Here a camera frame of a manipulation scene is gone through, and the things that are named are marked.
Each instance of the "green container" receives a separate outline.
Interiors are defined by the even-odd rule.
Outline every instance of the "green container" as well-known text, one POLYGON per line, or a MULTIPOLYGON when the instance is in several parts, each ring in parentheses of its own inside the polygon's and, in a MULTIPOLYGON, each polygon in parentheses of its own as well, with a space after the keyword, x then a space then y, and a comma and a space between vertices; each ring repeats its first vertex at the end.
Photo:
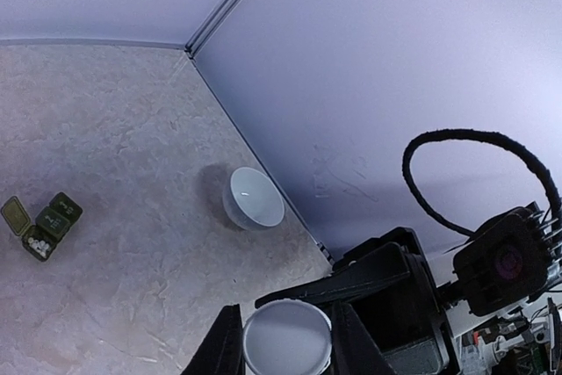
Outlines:
POLYGON ((43 262, 51 256, 57 242, 40 227, 32 225, 32 219, 18 197, 8 199, 0 213, 29 253, 43 262))
POLYGON ((70 221, 70 226, 74 226, 82 215, 82 208, 70 199, 64 192, 59 192, 49 203, 49 206, 58 214, 70 221))
POLYGON ((35 219, 37 227, 47 232, 58 243, 70 229, 70 221, 58 214, 53 208, 47 206, 35 219))

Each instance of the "open container lid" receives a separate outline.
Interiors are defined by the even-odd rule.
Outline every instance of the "open container lid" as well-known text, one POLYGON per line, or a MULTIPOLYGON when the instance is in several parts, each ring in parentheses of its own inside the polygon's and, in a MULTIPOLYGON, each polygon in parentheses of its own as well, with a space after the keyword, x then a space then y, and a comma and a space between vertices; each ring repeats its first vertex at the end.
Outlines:
POLYGON ((32 219, 18 197, 8 199, 0 213, 10 226, 11 231, 18 237, 21 237, 32 225, 32 219))

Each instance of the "speckled floor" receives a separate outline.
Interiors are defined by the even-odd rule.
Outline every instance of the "speckled floor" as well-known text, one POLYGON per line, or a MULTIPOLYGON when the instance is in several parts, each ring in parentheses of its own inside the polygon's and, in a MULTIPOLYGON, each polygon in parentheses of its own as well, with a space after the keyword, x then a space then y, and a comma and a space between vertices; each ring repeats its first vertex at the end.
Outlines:
POLYGON ((223 305, 327 273, 292 214, 228 223, 257 163, 183 53, 0 47, 0 96, 0 202, 84 208, 47 263, 0 223, 1 374, 178 374, 223 305))

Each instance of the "wire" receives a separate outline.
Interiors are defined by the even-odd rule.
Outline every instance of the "wire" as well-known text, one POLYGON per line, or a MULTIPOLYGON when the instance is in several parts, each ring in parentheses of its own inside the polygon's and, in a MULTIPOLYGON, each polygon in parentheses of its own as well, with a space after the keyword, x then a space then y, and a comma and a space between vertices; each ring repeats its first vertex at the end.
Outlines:
POLYGON ((540 313, 543 312, 547 307, 548 307, 548 306, 543 306, 543 307, 541 307, 540 309, 537 309, 537 310, 535 311, 535 313, 533 313, 533 314, 531 315, 530 320, 529 320, 529 324, 531 324, 536 318, 538 318, 538 315, 540 315, 540 313))
MULTIPOLYGON (((415 150, 423 144, 449 140, 483 142, 499 148, 503 148, 506 151, 519 157, 527 165, 527 168, 530 170, 530 172, 533 173, 543 185, 544 192, 546 193, 546 197, 548 198, 549 204, 551 206, 552 216, 560 216, 562 202, 558 194, 558 189, 554 184, 554 181, 552 180, 550 171, 540 162, 540 160, 538 160, 535 155, 533 155, 522 144, 513 141, 511 138, 502 133, 497 132, 483 132, 475 131, 472 129, 443 129, 439 131, 423 133, 417 136, 410 141, 410 143, 406 147, 406 150, 404 151, 404 155, 402 156, 402 176, 404 177, 408 188, 412 192, 412 195, 414 195, 414 198, 421 206, 421 208, 423 208, 423 210, 435 221, 449 228, 450 230, 454 230, 455 232, 460 233, 464 236, 474 236, 474 232, 472 230, 459 226, 455 223, 451 223, 440 213, 434 210, 425 200, 422 193, 415 184, 414 178, 412 177, 410 166, 415 150)), ((562 228, 562 222, 558 220, 552 226, 554 230, 560 229, 562 228)))
POLYGON ((549 206, 548 210, 546 210, 546 213, 544 213, 544 217, 543 220, 541 221, 541 226, 544 224, 544 222, 546 221, 546 218, 548 217, 548 213, 551 211, 552 207, 549 206))

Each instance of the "white bowl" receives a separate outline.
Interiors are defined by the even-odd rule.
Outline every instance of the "white bowl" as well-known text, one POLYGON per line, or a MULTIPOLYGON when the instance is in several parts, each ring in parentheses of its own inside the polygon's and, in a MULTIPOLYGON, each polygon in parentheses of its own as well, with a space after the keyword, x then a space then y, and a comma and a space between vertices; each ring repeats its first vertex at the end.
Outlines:
POLYGON ((330 365, 332 324, 316 306, 276 300, 244 327, 244 359, 255 375, 320 375, 330 365))
POLYGON ((228 217, 246 230, 277 226, 285 216, 281 194, 261 171, 240 167, 228 179, 222 195, 228 217))

